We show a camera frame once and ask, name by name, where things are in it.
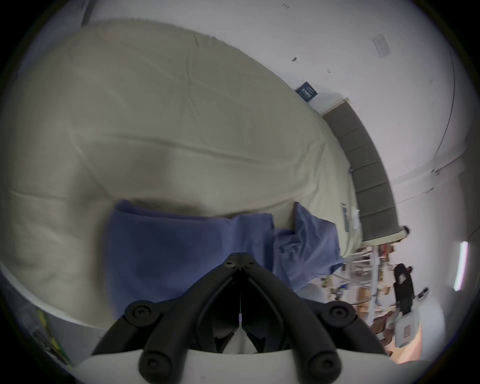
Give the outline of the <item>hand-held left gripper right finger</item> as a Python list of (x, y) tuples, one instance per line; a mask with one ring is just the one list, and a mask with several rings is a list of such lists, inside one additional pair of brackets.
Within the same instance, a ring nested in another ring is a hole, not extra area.
[(247, 253), (240, 254), (241, 327), (258, 353), (291, 349), (302, 383), (330, 384), (343, 368), (337, 348), (387, 356), (343, 301), (301, 298)]

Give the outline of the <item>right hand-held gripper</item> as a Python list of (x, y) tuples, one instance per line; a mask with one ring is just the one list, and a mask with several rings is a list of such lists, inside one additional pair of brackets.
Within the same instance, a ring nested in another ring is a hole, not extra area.
[(394, 344), (402, 348), (410, 344), (416, 337), (420, 327), (419, 308), (412, 308), (415, 298), (413, 282), (411, 279), (411, 268), (399, 263), (393, 269), (395, 295), (395, 311), (397, 317), (394, 320)]

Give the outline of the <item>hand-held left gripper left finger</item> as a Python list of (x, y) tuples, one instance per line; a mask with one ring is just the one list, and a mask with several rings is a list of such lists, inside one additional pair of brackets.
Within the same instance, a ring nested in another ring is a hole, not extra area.
[(234, 253), (182, 296), (130, 303), (92, 356), (141, 350), (138, 371), (152, 384), (179, 383), (187, 352), (222, 353), (240, 326), (241, 254)]

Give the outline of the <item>person's right hand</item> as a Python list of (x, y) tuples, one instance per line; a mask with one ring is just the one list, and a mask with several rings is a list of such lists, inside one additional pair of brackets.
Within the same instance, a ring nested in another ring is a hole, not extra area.
[(402, 364), (411, 361), (419, 361), (421, 359), (423, 347), (423, 331), (421, 324), (419, 325), (414, 339), (406, 346), (396, 347), (395, 341), (395, 336), (393, 336), (390, 344), (386, 346), (386, 351), (394, 363)]

